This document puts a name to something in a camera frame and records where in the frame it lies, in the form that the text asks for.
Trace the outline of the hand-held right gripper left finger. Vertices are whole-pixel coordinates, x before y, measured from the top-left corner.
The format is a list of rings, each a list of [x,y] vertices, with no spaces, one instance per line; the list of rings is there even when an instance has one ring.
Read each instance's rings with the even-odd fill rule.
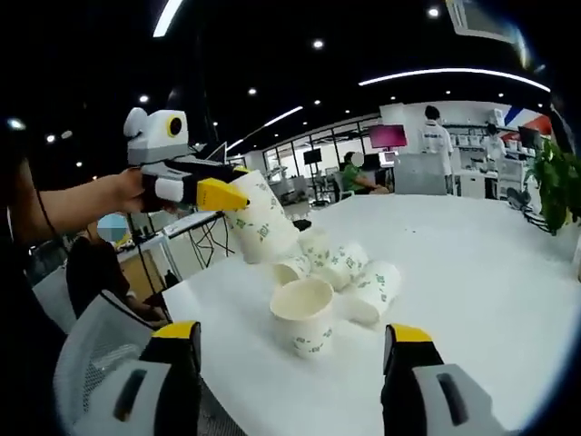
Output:
[[[155,332],[138,359],[102,383],[103,435],[195,435],[201,388],[201,324]]]

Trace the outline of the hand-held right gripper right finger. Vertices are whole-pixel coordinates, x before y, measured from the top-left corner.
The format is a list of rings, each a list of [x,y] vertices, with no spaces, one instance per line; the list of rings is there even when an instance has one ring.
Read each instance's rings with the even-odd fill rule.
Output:
[[[462,368],[443,362],[416,327],[386,326],[382,417],[386,435],[505,435],[492,399]]]

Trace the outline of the person's left hand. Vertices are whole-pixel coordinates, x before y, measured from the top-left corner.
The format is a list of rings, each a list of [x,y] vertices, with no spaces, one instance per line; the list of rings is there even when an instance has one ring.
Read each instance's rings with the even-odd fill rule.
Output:
[[[140,213],[143,210],[143,174],[128,168],[113,176],[114,208],[117,213]]]

